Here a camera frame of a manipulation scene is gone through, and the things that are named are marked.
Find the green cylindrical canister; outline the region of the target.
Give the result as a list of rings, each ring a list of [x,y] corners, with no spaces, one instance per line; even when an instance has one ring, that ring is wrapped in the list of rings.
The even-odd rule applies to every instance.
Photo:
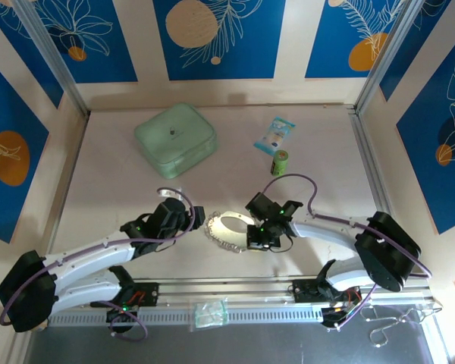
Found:
[[[270,173],[272,176],[279,177],[283,175],[287,168],[289,154],[287,151],[278,150],[274,153]]]

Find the mint green zip pouch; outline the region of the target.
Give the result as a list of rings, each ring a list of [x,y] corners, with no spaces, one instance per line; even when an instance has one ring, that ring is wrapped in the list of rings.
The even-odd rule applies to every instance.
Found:
[[[214,127],[183,102],[137,126],[134,136],[147,162],[165,179],[184,173],[218,148]]]

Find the blue wet wipes packet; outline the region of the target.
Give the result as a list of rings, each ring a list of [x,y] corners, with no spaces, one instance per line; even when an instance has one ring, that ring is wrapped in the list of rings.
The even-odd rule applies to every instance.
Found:
[[[276,117],[270,123],[263,136],[253,145],[257,149],[273,156],[281,148],[282,143],[287,139],[295,127],[296,125],[294,123]]]

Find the clear plastic parts bag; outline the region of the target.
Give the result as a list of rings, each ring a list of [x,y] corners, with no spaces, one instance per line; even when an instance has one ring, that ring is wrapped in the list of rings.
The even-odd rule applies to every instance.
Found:
[[[204,331],[229,323],[227,300],[194,302],[190,308],[190,330]]]

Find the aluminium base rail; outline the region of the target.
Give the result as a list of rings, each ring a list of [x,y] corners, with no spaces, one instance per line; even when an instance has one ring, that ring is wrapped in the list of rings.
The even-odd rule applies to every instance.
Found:
[[[292,303],[293,281],[303,276],[245,278],[137,279],[137,283],[157,283],[157,304],[164,306],[209,300],[229,303]]]

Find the aluminium table edge rail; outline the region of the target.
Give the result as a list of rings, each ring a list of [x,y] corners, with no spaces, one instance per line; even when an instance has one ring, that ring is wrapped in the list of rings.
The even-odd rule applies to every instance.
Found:
[[[64,207],[67,202],[77,160],[89,122],[89,116],[90,112],[88,111],[85,116],[79,118],[64,141],[64,161],[61,163],[61,173],[39,248],[39,251],[43,254],[49,253],[54,247],[58,227],[64,213]]]
[[[354,108],[348,109],[348,115],[376,210],[378,212],[385,212],[389,215],[393,215],[394,212],[386,186],[384,185],[381,169],[379,168],[375,150],[372,146],[372,141],[364,120],[356,113]]]

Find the aluminium frame post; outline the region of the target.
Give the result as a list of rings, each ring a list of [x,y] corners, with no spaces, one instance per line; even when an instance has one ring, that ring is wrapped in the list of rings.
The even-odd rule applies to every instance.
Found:
[[[395,20],[394,26],[389,32],[382,47],[381,53],[375,60],[373,68],[370,70],[363,88],[353,104],[356,115],[361,115],[371,101],[373,94],[379,87],[382,77],[386,74],[388,67],[394,60],[401,43],[405,40],[406,35],[413,25],[413,21],[416,19],[424,2],[425,0],[405,0],[403,3],[403,9]]]
[[[75,109],[87,118],[89,116],[89,110],[79,93],[76,82],[33,5],[28,0],[10,1],[20,22],[28,32],[61,88],[69,96]]]

